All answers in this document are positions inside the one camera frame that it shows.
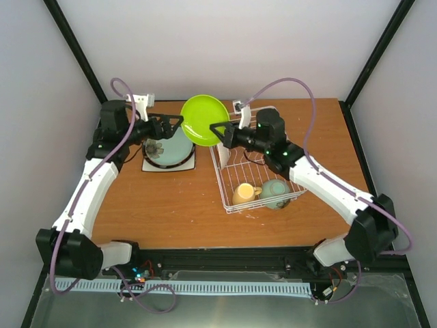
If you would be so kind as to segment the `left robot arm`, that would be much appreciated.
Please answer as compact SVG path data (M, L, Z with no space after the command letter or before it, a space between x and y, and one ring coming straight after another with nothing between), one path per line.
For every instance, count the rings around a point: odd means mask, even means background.
M36 236L51 279L60 275L93 280L114 266L127 275L141 270L142 258L134 252L134 242L96 245L91 236L105 195L121 172L130 147L146 139L169 139L182 124L180 115L147 113L146 109L131 100L102 104L78 186L52 228L41 229Z

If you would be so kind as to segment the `yellow mug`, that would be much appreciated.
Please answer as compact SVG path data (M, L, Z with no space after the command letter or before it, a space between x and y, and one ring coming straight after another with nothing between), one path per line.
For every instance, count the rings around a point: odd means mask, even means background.
M249 183L242 183L234 191L232 204L237 206L252 202L261 192L261 187L254 187Z

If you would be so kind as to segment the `green celadon bowl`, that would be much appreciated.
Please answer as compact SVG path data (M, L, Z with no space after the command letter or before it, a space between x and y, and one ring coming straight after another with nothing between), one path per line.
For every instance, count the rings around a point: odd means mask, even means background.
M269 200L274 197L274 200L266 203L265 206L269 209L279 210L283 209L290 203L290 199L277 199L279 196L286 195L290 192L290 188L287 183L279 180L273 179L265 182L262 185L262 192L259 194L259 199L261 200Z

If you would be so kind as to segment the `floral patterned bowl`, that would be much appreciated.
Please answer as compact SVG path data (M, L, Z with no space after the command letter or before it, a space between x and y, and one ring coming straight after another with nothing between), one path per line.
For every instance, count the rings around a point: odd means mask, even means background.
M224 169L227 166L230 158L229 149L226 148L221 142L216 146L216 149L219 157L219 167L220 169Z

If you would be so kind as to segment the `lime green plate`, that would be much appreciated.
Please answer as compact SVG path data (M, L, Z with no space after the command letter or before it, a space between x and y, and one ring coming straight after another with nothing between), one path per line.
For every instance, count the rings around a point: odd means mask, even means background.
M228 122L226 106L217 98L200 94L189 98L182 106L180 115L184 118L181 127L184 134L196 145L211 147L220 143L210 130L211 124Z

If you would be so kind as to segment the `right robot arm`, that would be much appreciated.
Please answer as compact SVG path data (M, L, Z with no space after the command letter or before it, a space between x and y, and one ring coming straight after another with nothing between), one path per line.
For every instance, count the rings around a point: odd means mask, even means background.
M347 234L325 239L313 248L313 257L323 267L349 260L370 264L388 254L399 234L391 199L355 189L324 169L287 138L285 122L275 108L260 110L255 128L220 122L211 124L210 130L228 149L242 147L262 154L272 172L312 192L345 220L350 227Z

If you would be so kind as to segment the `white wire dish rack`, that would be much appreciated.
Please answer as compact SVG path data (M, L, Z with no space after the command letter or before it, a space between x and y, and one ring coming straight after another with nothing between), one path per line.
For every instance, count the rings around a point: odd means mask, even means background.
M240 116L230 122L237 124ZM295 159L294 154L302 155L303 151L287 140L285 121L280 118L275 107L260 107L251 110L250 126L239 130L239 146L229 149L230 158L224 169L219 167L219 155L216 146L210 148L216 179L221 193L223 208L228 214L239 213L266 207L274 200L261 200L257 195L252 202L234 206L232 197L235 189L242 183L254 187L262 187L265 182L279 179L287 183L290 192L277 199L297 199L306 189L292 182L286 168Z

